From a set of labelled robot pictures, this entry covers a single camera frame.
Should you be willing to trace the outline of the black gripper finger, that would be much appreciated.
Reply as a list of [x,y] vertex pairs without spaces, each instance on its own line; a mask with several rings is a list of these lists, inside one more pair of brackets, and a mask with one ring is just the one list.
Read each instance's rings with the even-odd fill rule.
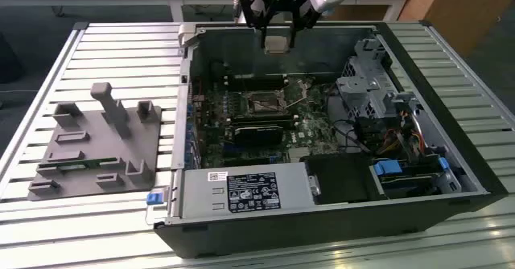
[[296,10],[293,10],[291,12],[291,15],[292,21],[289,26],[288,46],[289,48],[295,48],[295,38],[297,32],[312,28],[321,14],[313,9],[311,5],[308,5],[307,8],[297,8]]
[[272,0],[239,0],[247,26],[260,31],[260,48],[264,49],[267,27],[273,16]]

